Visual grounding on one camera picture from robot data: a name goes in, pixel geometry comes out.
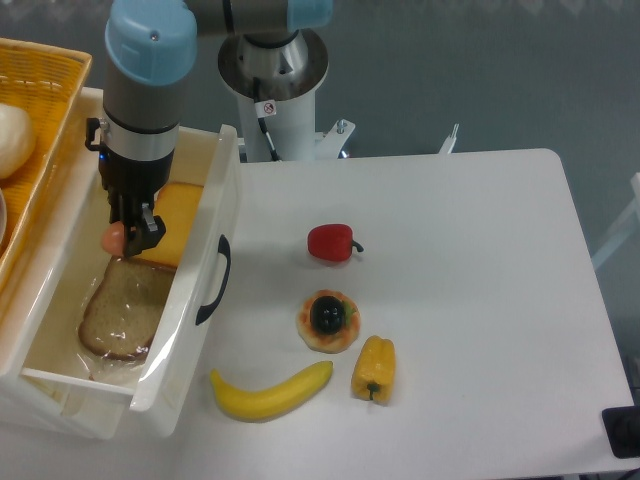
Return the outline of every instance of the black olive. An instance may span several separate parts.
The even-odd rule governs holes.
[[[318,333],[333,335],[344,325],[344,305],[336,297],[319,297],[311,305],[311,326]]]

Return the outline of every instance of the plastic container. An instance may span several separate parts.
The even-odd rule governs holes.
[[[219,134],[180,130],[169,181],[204,186],[187,246],[146,360],[114,362],[105,369],[108,375],[97,377],[82,364],[73,323],[88,282],[100,278],[111,258],[99,242],[108,220],[106,194],[97,159],[83,151],[80,122],[99,113],[101,92],[85,89],[82,100],[67,132],[77,141],[69,142],[74,148],[59,159],[60,175],[45,192],[49,214],[43,212],[37,240],[19,262],[19,278],[12,276],[0,296],[6,320],[0,328],[0,397],[12,406],[2,413],[98,438],[112,437],[122,415],[130,413],[147,430],[167,436],[210,323],[197,325],[197,314],[228,274],[229,262],[218,248],[221,236],[231,240],[235,228],[237,134],[226,126]]]

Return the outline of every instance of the gray floor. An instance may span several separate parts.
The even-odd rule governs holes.
[[[0,36],[95,57],[102,86],[107,0],[2,0]],[[318,31],[330,71],[317,127],[357,124],[355,156],[550,148],[562,158],[593,250],[631,201],[640,171],[640,2],[635,0],[335,0]],[[216,69],[222,39],[199,42],[184,124],[238,125]],[[622,354],[640,355],[640,238],[598,274]]]

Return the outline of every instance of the drawer handle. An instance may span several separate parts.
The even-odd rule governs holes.
[[[229,281],[229,271],[231,270],[231,245],[229,245],[229,240],[227,240],[227,237],[225,237],[224,235],[220,235],[220,241],[218,242],[218,253],[224,255],[227,259],[227,266],[224,270],[224,277],[222,277],[222,285],[220,285],[220,291],[218,292],[218,296],[216,297],[216,299],[209,305],[202,305],[198,309],[198,314],[196,315],[196,325],[200,325],[201,323],[204,323],[209,319],[209,317],[213,314],[213,311],[218,308],[218,305],[220,305],[222,295],[224,295],[224,290],[227,288],[227,282]]]

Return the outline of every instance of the black handle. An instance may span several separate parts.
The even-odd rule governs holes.
[[[209,319],[209,317],[213,314],[213,311],[218,308],[218,305],[220,305],[222,295],[224,295],[224,290],[227,288],[227,282],[229,281],[229,272],[231,271],[231,245],[229,245],[229,240],[227,240],[227,237],[225,237],[224,235],[220,235],[220,241],[218,242],[218,253],[224,255],[227,258],[227,267],[224,270],[224,277],[222,277],[222,285],[220,285],[220,291],[218,292],[218,296],[216,297],[216,299],[209,305],[203,305],[198,309],[198,314],[196,315],[196,325],[200,325],[201,323],[204,323]]]
[[[84,146],[92,152],[100,150],[99,143],[93,143],[96,137],[96,131],[100,128],[100,120],[97,118],[87,118],[87,131],[85,133]]]

